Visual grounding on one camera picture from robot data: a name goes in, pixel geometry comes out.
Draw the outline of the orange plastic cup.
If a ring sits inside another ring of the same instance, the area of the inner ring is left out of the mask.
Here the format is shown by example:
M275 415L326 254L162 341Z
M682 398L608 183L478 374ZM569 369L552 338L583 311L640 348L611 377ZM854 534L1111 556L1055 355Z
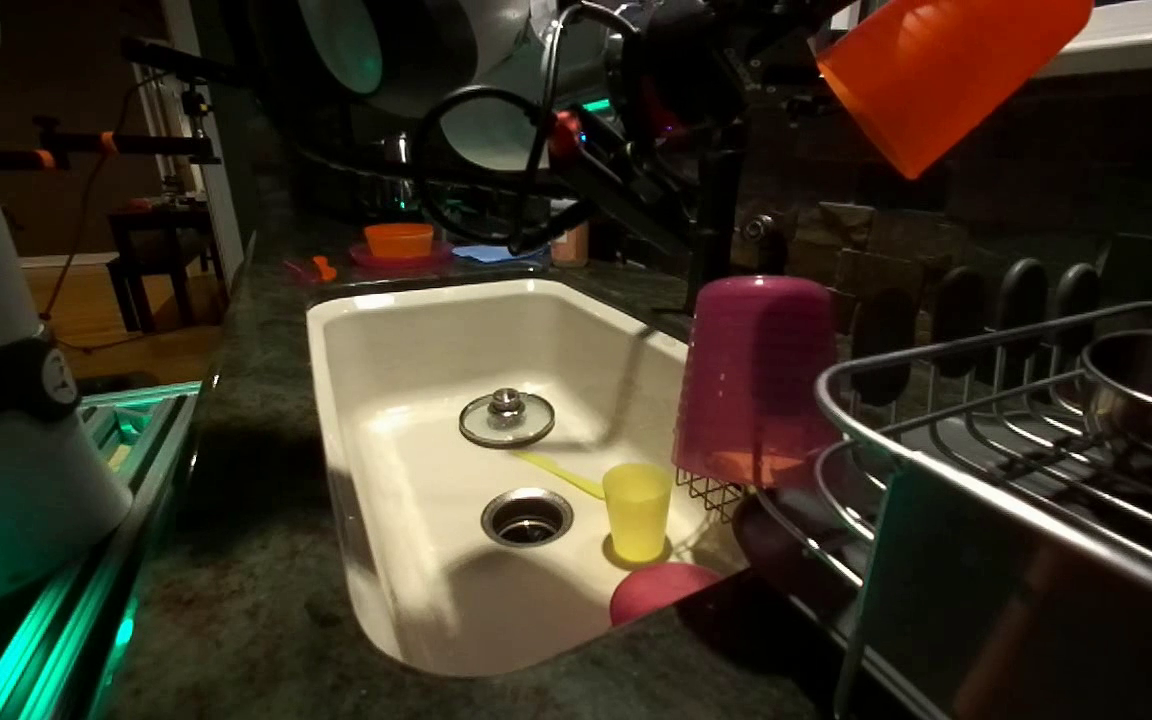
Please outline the orange plastic cup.
M906 175L924 175L1094 19L1094 0L883 0L815 56Z

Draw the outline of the yellow plastic cup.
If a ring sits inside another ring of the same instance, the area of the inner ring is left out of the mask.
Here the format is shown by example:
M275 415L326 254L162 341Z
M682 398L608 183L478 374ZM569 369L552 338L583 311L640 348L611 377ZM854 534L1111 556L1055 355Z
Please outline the yellow plastic cup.
M604 472L608 540L619 566L654 566L670 554L674 481L654 465L617 465Z

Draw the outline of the pink plastic cup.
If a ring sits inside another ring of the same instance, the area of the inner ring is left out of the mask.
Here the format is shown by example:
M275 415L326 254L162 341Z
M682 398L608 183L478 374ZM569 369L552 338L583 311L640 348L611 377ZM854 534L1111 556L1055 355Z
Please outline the pink plastic cup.
M777 490L837 433L815 377L837 362L831 292L800 276L727 276L695 297L674 461L683 476Z

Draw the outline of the metal sink stopper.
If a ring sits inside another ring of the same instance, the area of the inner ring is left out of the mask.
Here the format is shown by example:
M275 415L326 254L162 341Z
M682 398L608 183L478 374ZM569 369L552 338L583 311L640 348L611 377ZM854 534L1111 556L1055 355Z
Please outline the metal sink stopper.
M459 408L459 435L479 448L529 448L556 429L556 408L524 387L491 387Z

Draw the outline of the yellow plastic spoon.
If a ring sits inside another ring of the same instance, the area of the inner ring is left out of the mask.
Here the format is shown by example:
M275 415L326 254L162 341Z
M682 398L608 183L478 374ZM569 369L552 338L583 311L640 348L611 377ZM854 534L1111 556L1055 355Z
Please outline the yellow plastic spoon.
M592 496L592 500L604 500L604 490L599 490L595 481L589 481L589 476L579 476L579 472L556 465L552 455L539 455L539 454L515 454L515 461L524 461L524 465L534 465L534 469L539 469L539 472L549 472L549 476L573 484L576 494L583 494L583 496Z

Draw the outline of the white ceramic sink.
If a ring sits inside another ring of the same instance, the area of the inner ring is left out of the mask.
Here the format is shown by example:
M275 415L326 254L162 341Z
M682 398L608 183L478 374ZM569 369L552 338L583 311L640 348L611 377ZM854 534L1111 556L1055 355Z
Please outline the white ceramic sink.
M515 461L604 481L674 465L683 345L560 281L489 281L326 300L309 311L311 398L348 600L364 636L431 677L505 677L608 633L625 566L604 500ZM556 408L529 448L479 448L459 408L524 387ZM491 496L560 494L552 543L505 550Z

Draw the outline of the blue dish cloth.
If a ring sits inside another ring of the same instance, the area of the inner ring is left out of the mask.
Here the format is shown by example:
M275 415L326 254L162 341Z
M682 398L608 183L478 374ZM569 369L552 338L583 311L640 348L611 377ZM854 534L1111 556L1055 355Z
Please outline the blue dish cloth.
M454 243L447 248L457 262L474 262L474 266L507 266L514 248L505 243Z

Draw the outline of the metal sink drain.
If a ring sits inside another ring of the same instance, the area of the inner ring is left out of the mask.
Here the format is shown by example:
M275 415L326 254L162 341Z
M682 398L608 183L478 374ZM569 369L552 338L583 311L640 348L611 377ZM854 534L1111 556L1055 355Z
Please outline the metal sink drain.
M479 511L483 537L505 550L552 543L573 522L573 505L552 490L514 490L491 496Z

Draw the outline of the dark bronze faucet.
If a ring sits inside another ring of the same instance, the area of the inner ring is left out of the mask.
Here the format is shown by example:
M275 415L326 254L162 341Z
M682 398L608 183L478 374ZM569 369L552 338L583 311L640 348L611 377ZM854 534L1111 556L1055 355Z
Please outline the dark bronze faucet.
M632 154L678 169L670 230L688 248L688 297L733 271L733 231L748 140L748 74L733 48L742 0L640 0L619 7L608 62L611 107Z

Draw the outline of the black dish rack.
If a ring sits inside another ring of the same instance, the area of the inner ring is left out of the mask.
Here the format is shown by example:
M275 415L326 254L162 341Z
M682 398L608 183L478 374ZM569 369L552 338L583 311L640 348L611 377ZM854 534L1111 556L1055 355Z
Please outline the black dish rack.
M1081 374L1136 330L1152 300L1012 276L989 324L826 374L840 441L742 537L831 636L831 720L1152 720L1152 455Z

